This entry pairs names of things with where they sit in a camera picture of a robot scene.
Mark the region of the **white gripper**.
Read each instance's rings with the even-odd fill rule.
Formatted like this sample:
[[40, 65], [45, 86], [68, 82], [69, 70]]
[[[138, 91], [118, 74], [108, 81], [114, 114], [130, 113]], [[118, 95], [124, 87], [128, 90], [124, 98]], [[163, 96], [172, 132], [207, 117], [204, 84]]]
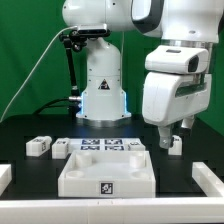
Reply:
[[195, 114], [207, 109], [210, 101], [212, 75], [206, 74], [202, 85], [193, 85], [193, 75], [150, 72], [143, 88], [142, 115], [146, 123], [158, 128], [159, 146], [169, 149], [172, 126], [183, 119], [181, 127], [191, 129]]

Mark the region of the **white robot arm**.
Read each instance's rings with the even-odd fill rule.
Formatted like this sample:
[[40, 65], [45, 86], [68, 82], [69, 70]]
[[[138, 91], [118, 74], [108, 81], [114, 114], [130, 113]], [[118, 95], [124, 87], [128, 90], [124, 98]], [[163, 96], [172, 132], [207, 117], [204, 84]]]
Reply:
[[142, 115], [158, 127], [160, 146], [169, 148], [172, 126], [192, 127], [208, 108], [212, 45], [224, 15], [224, 0], [65, 0], [62, 16], [72, 47], [87, 49], [87, 87], [78, 118], [117, 122], [130, 115], [121, 87], [120, 52], [104, 37], [138, 30], [162, 43], [146, 56]]

